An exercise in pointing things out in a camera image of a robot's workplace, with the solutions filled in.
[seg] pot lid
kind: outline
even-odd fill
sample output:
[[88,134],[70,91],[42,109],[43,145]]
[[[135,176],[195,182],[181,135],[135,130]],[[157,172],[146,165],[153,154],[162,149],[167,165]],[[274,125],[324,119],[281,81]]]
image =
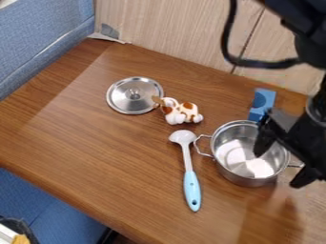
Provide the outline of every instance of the pot lid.
[[163,97],[163,88],[146,77],[130,77],[112,84],[107,102],[114,110],[125,114],[142,114],[153,110],[152,96]]

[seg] metal pot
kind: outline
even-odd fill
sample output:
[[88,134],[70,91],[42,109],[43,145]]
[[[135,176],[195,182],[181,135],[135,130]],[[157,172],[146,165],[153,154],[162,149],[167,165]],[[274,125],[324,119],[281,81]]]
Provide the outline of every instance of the metal pot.
[[[261,157],[255,157],[253,147],[257,134],[255,122],[233,121],[218,128],[213,135],[201,134],[194,141],[194,147],[199,154],[214,158],[219,172],[231,182],[239,186],[260,187],[274,182],[289,166],[290,154],[274,143]],[[202,137],[211,138],[213,155],[198,148],[197,142]]]

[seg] beige wall panel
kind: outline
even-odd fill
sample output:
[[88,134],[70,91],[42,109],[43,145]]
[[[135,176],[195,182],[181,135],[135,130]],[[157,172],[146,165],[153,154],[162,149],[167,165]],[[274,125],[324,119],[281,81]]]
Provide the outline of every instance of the beige wall panel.
[[[226,0],[98,0],[96,28],[106,23],[121,40],[230,71],[219,47],[228,10]],[[254,1],[240,1],[233,53],[241,52],[261,12]]]
[[[290,31],[280,26],[277,16],[265,11],[244,56],[265,60],[295,57],[294,37]],[[237,68],[235,73],[305,94],[317,91],[324,74],[308,65],[283,71]]]

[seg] blue cushion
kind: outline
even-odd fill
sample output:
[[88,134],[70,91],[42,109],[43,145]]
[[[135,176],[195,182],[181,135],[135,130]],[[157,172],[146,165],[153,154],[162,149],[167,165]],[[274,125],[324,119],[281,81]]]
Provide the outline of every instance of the blue cushion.
[[106,227],[56,201],[38,216],[31,229],[42,244],[95,244]]
[[18,0],[0,10],[0,100],[93,32],[92,0]]
[[56,199],[25,180],[0,169],[0,215],[31,224]]

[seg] blue object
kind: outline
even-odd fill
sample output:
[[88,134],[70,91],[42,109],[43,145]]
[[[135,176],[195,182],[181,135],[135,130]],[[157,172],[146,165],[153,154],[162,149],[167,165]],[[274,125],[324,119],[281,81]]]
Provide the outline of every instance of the blue object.
[[195,172],[185,172],[183,190],[192,211],[197,212],[201,205],[200,186]]
[[274,106],[276,92],[266,89],[256,89],[253,107],[250,109],[248,120],[258,122],[265,111]]
[[0,9],[0,100],[94,30],[92,0],[17,0]]

